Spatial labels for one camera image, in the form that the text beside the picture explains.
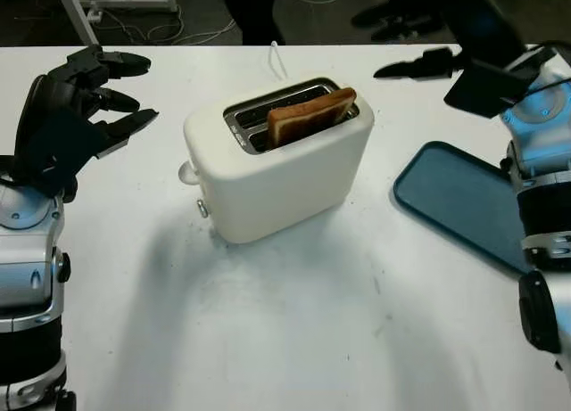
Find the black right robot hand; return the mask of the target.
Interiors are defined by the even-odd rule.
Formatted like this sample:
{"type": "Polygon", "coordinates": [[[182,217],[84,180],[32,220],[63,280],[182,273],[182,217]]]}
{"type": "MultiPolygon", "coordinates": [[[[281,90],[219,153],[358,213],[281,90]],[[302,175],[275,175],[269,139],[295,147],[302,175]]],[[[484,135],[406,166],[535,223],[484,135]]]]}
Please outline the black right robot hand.
{"type": "Polygon", "coordinates": [[[386,0],[358,12],[351,24],[375,27],[371,40],[383,43],[448,29],[460,46],[458,54],[436,48],[414,61],[384,66],[375,78],[449,78],[473,60],[504,68],[525,52],[521,37],[491,0],[386,0]]]}

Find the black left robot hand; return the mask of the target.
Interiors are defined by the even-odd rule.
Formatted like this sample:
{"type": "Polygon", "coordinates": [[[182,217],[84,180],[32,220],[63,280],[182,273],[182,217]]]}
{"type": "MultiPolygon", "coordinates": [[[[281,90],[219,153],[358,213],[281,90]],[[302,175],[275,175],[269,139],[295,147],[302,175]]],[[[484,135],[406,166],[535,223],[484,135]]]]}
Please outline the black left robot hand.
{"type": "Polygon", "coordinates": [[[22,109],[15,138],[14,153],[21,154],[31,137],[48,117],[61,109],[88,120],[99,111],[123,112],[125,116],[98,126],[110,140],[96,153],[101,157],[145,128],[157,116],[153,109],[142,110],[140,103],[121,92],[106,88],[111,79],[142,76],[151,60],[134,53],[105,52],[91,45],[67,56],[66,62],[35,78],[22,109]]]}

